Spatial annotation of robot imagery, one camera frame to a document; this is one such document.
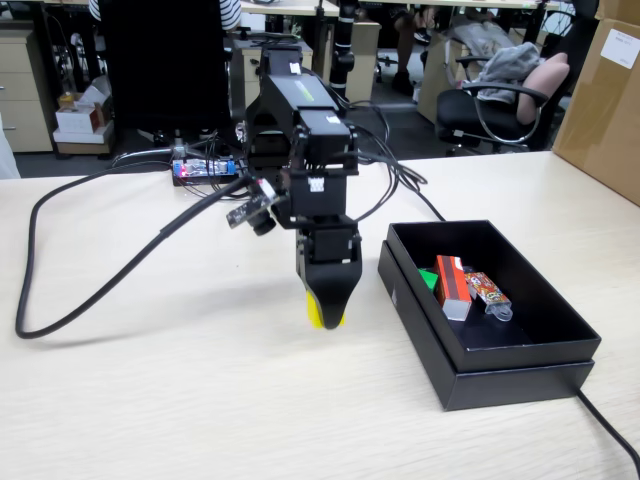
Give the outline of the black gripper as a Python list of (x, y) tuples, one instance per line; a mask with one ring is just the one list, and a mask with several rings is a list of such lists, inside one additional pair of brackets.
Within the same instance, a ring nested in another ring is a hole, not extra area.
[(315, 328), (335, 329), (362, 275), (358, 223), (346, 215), (319, 216), (295, 230), (296, 273), (306, 288), (309, 319)]

